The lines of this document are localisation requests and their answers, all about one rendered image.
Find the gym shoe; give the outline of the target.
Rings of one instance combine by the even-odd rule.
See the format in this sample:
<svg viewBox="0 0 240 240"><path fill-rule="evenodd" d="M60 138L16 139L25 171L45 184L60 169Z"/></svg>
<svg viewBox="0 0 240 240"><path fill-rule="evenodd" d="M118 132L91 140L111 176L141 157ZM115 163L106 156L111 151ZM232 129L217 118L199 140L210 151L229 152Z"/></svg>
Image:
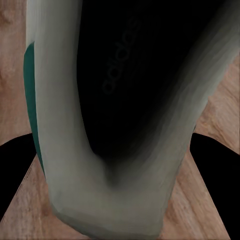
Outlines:
<svg viewBox="0 0 240 240"><path fill-rule="evenodd" d="M196 123L240 51L240 0L27 0L24 87L53 214L155 240Z"/></svg>

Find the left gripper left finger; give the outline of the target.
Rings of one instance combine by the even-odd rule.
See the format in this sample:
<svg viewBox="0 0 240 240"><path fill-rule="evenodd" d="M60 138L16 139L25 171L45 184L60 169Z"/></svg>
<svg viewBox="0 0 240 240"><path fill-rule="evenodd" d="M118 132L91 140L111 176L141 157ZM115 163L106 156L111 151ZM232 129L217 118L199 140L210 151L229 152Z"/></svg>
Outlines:
<svg viewBox="0 0 240 240"><path fill-rule="evenodd" d="M0 222L36 154L33 133L0 145Z"/></svg>

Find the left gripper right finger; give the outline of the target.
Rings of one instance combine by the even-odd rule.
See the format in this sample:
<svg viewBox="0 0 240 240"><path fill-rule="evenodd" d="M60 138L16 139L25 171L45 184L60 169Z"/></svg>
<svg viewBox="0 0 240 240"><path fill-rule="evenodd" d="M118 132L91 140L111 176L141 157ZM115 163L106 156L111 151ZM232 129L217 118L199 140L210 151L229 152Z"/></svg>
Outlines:
<svg viewBox="0 0 240 240"><path fill-rule="evenodd" d="M231 240L240 240L240 155L193 133L190 152Z"/></svg>

